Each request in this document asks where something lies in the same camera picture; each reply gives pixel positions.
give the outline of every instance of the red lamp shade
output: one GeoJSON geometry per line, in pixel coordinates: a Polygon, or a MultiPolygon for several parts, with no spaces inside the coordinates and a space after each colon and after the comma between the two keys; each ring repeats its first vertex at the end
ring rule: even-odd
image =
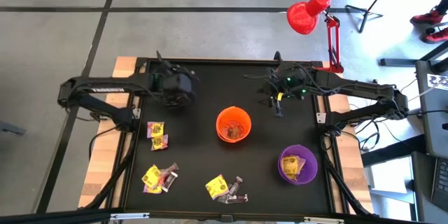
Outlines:
{"type": "Polygon", "coordinates": [[[294,3],[286,12],[289,25],[300,34],[310,34],[316,28],[319,14],[330,6],[331,0],[309,0],[294,3]]]}

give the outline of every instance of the yellow candy wrapper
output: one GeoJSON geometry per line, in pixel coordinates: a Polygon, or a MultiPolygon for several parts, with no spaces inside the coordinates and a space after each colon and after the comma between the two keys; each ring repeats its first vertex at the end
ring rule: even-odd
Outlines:
{"type": "Polygon", "coordinates": [[[144,193],[154,193],[154,194],[160,194],[162,192],[162,186],[157,185],[154,189],[149,188],[147,185],[143,187],[144,193]]]}
{"type": "Polygon", "coordinates": [[[145,176],[143,176],[141,180],[150,189],[154,190],[159,183],[160,177],[161,177],[160,170],[155,166],[155,164],[153,164],[153,166],[148,169],[145,176]]]}
{"type": "Polygon", "coordinates": [[[163,136],[164,125],[164,122],[148,122],[148,131],[146,133],[146,136],[148,138],[163,136]]]}
{"type": "Polygon", "coordinates": [[[208,182],[205,185],[205,188],[209,191],[209,194],[213,200],[229,192],[229,187],[222,174],[208,182]]]}
{"type": "Polygon", "coordinates": [[[153,137],[151,141],[153,142],[152,151],[163,150],[168,147],[168,135],[153,137]]]}
{"type": "Polygon", "coordinates": [[[299,157],[294,155],[283,157],[281,168],[289,179],[296,180],[299,174],[299,157]]]}

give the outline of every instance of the red desk lamp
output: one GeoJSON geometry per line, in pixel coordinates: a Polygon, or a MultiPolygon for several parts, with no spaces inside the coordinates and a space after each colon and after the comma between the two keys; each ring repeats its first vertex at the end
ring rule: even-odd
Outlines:
{"type": "MultiPolygon", "coordinates": [[[[300,34],[310,34],[314,31],[319,21],[319,14],[330,6],[331,0],[309,0],[308,2],[294,3],[286,12],[289,25],[300,34]]],[[[330,67],[316,67],[332,73],[342,73],[344,68],[340,62],[339,26],[340,21],[325,12],[325,22],[328,30],[328,54],[330,67]],[[335,27],[336,50],[333,47],[331,28],[335,27]]]]}

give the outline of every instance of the red shoe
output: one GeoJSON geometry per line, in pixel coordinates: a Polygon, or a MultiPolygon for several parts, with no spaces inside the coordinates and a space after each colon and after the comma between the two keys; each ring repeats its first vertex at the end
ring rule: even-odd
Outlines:
{"type": "Polygon", "coordinates": [[[430,13],[423,15],[416,15],[411,18],[411,22],[417,24],[430,24],[435,25],[442,21],[445,14],[440,14],[437,10],[432,10],[430,13]]]}
{"type": "Polygon", "coordinates": [[[423,37],[423,42],[425,43],[439,43],[443,41],[448,41],[448,28],[423,37]]]}

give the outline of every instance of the black table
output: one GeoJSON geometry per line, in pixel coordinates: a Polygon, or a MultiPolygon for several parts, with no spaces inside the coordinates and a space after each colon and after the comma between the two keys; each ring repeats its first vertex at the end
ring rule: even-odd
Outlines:
{"type": "MultiPolygon", "coordinates": [[[[184,60],[179,63],[199,76],[195,105],[181,111],[169,111],[152,99],[144,99],[141,129],[132,172],[129,178],[125,210],[149,211],[157,217],[222,216],[238,218],[262,216],[264,220],[291,219],[300,214],[328,214],[326,170],[322,165],[321,147],[316,124],[316,102],[312,96],[303,101],[282,101],[283,118],[274,117],[273,110],[257,101],[265,98],[257,93],[262,80],[242,78],[244,74],[265,75],[275,62],[220,62],[184,60]],[[243,108],[251,117],[252,130],[240,143],[221,141],[216,134],[216,117],[229,106],[243,108]],[[151,151],[146,137],[146,122],[165,122],[169,148],[151,151]],[[277,169],[280,152],[287,146],[302,144],[318,160],[318,174],[307,185],[291,185],[277,169]],[[156,164],[165,168],[176,162],[180,169],[168,193],[142,193],[141,177],[156,164]],[[213,201],[205,184],[217,175],[228,183],[236,176],[244,179],[238,194],[248,194],[244,204],[222,204],[213,201]]],[[[149,71],[157,68],[150,64],[149,71]]]]}

